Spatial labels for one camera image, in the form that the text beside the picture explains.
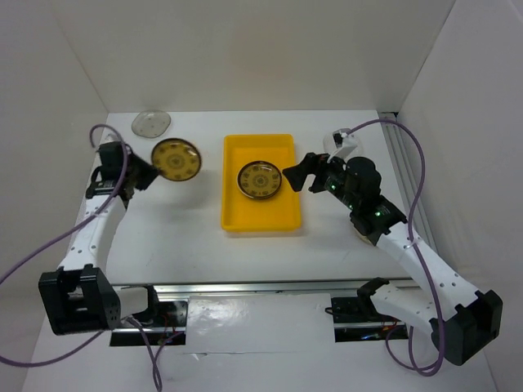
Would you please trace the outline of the yellow ornate plate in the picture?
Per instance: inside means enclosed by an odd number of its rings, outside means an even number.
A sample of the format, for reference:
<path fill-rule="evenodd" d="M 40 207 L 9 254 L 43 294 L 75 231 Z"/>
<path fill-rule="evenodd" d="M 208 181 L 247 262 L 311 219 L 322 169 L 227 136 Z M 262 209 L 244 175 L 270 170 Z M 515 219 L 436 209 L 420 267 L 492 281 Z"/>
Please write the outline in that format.
<path fill-rule="evenodd" d="M 273 163 L 252 161 L 245 164 L 237 175 L 239 191 L 254 200 L 274 197 L 282 185 L 282 173 Z"/>
<path fill-rule="evenodd" d="M 162 178 L 173 182 L 188 181 L 197 176 L 202 167 L 198 149 L 189 141 L 168 138 L 160 141 L 150 155 L 152 165 Z"/>

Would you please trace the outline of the smoky clear glass plate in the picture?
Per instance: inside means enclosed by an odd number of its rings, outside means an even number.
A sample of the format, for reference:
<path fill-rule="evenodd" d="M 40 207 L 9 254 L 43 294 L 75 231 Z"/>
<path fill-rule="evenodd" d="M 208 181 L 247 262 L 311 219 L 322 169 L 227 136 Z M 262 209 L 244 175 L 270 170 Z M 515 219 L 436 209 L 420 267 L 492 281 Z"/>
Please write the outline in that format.
<path fill-rule="evenodd" d="M 151 109 L 140 112 L 132 121 L 132 132 L 140 137 L 160 137 L 171 125 L 171 116 L 162 110 Z"/>

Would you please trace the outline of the cream plate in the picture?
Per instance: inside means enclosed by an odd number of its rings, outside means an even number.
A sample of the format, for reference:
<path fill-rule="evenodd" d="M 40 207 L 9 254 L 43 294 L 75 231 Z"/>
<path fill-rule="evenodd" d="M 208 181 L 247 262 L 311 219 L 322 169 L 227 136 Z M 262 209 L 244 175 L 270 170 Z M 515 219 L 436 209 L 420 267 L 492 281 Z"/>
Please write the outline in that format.
<path fill-rule="evenodd" d="M 374 247 L 375 244 L 373 243 L 373 241 L 366 235 L 363 235 L 360 231 L 358 231 L 357 229 L 355 230 L 355 235 L 361 240 L 363 241 L 364 243 L 368 244 L 369 246 L 372 246 Z"/>

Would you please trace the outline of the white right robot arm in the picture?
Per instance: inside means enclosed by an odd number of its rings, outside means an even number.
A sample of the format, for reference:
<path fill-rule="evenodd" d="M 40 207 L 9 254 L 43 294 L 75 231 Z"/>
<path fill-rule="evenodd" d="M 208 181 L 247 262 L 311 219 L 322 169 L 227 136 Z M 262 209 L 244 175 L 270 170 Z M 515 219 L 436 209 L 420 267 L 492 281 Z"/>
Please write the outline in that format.
<path fill-rule="evenodd" d="M 385 278 L 374 278 L 358 289 L 360 317 L 388 315 L 417 328 L 456 366 L 498 337 L 501 297 L 469 283 L 422 240 L 405 214 L 382 195 L 382 177 L 372 160 L 308 153 L 283 174 L 295 192 L 313 176 L 310 192 L 326 191 L 346 206 L 356 233 L 396 261 L 426 294 L 421 298 Z"/>

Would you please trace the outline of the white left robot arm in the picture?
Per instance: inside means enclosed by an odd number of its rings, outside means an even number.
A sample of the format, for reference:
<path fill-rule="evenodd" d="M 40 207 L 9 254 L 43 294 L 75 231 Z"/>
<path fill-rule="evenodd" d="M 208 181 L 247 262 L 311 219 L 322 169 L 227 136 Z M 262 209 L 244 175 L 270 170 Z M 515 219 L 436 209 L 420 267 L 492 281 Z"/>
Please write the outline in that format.
<path fill-rule="evenodd" d="M 117 141 L 98 148 L 100 165 L 85 193 L 86 221 L 57 270 L 46 272 L 38 289 L 52 331 L 60 335 L 114 330 L 133 317 L 150 326 L 161 305 L 153 286 L 115 287 L 106 276 L 114 236 L 137 190 L 159 172 Z"/>

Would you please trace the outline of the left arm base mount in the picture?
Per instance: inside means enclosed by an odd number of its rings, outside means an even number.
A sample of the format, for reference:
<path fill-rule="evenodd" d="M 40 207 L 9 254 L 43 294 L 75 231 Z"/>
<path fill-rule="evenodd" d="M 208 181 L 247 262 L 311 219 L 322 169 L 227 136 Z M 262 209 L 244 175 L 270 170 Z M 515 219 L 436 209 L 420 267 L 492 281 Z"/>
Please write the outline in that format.
<path fill-rule="evenodd" d="M 159 348 L 161 345 L 182 346 L 186 344 L 188 310 L 187 299 L 161 299 L 155 294 L 149 307 L 134 314 L 133 318 L 140 323 L 147 341 L 153 348 Z M 123 322 L 111 332 L 110 346 L 145 346 L 145 340 L 137 327 Z"/>

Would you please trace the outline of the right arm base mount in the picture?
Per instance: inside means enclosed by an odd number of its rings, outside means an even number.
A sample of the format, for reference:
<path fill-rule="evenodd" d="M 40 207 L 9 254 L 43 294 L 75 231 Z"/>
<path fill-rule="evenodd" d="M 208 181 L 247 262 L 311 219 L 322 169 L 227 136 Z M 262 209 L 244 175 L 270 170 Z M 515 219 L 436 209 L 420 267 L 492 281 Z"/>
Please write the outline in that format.
<path fill-rule="evenodd" d="M 406 326 L 396 318 L 379 314 L 370 301 L 378 288 L 389 283 L 384 278 L 374 278 L 358 288 L 355 296 L 333 297 L 324 309 L 334 324 L 334 338 L 339 342 L 384 341 L 408 338 Z"/>

